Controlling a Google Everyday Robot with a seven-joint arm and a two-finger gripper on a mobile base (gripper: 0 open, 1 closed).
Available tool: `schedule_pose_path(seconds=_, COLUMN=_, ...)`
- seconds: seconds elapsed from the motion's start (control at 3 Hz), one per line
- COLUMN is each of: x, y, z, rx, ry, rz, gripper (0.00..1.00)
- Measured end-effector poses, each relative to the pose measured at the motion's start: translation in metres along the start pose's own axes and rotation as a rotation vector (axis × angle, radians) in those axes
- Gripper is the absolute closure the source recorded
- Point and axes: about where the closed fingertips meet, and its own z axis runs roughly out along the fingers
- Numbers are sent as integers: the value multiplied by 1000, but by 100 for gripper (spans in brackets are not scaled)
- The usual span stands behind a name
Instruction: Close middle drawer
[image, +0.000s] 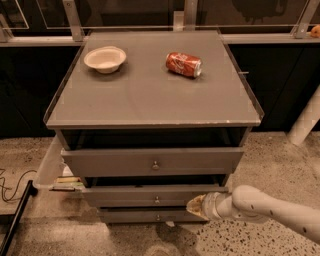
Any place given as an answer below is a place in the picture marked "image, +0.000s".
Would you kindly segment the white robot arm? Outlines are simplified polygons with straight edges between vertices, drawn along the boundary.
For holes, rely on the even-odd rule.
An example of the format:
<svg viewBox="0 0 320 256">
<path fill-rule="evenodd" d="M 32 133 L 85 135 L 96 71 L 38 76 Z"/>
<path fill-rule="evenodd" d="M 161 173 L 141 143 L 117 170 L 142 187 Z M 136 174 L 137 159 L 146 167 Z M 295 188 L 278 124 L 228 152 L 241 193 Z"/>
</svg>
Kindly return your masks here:
<svg viewBox="0 0 320 256">
<path fill-rule="evenodd" d="M 273 219 L 320 244 L 320 210 L 271 197 L 259 189 L 241 185 L 231 193 L 210 192 L 196 196 L 186 206 L 189 213 L 206 221 Z"/>
</svg>

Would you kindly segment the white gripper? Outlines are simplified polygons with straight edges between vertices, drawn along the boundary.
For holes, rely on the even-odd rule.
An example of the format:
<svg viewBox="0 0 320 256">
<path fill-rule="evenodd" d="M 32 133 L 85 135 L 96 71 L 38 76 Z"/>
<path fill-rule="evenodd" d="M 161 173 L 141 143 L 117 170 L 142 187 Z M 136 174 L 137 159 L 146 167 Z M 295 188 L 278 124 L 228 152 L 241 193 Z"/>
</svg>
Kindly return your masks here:
<svg viewBox="0 0 320 256">
<path fill-rule="evenodd" d="M 218 196 L 218 192 L 198 195 L 187 203 L 186 210 L 202 219 L 218 220 L 221 218 L 217 211 Z"/>
</svg>

